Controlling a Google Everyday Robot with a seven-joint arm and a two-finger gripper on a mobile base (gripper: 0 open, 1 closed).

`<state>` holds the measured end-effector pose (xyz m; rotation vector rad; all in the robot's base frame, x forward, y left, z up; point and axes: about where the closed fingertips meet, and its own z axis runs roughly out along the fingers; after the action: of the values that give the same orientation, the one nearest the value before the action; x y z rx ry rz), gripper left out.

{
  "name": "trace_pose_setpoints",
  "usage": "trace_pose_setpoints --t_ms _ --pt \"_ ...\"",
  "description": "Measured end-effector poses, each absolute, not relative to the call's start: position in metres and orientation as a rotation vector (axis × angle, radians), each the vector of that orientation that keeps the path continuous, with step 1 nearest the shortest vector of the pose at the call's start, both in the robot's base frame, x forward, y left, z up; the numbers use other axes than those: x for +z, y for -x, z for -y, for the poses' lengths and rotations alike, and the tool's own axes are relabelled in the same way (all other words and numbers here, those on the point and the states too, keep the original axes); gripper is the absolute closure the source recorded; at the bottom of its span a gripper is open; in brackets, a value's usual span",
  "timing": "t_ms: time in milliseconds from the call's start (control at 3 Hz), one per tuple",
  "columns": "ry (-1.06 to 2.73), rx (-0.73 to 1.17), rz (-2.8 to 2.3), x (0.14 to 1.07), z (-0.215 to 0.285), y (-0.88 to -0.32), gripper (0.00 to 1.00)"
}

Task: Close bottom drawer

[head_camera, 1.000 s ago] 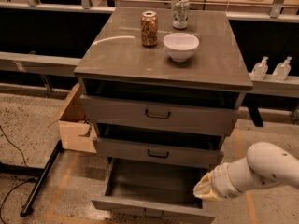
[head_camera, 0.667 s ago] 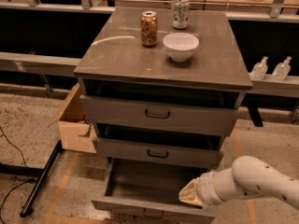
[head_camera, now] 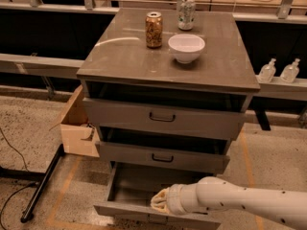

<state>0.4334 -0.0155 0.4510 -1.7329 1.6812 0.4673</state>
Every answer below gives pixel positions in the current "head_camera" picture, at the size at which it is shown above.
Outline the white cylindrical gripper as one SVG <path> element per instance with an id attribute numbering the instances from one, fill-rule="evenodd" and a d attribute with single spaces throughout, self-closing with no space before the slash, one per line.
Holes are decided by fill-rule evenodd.
<path id="1" fill-rule="evenodd" d="M 200 209 L 197 184 L 174 184 L 163 189 L 151 199 L 151 207 L 160 213 L 186 215 Z"/>

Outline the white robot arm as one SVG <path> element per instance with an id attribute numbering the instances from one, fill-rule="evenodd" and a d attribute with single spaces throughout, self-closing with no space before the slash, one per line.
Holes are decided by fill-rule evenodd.
<path id="1" fill-rule="evenodd" d="M 212 176 L 163 189 L 151 199 L 151 206 L 172 215 L 236 209 L 295 230 L 307 230 L 306 193 L 240 187 Z"/>

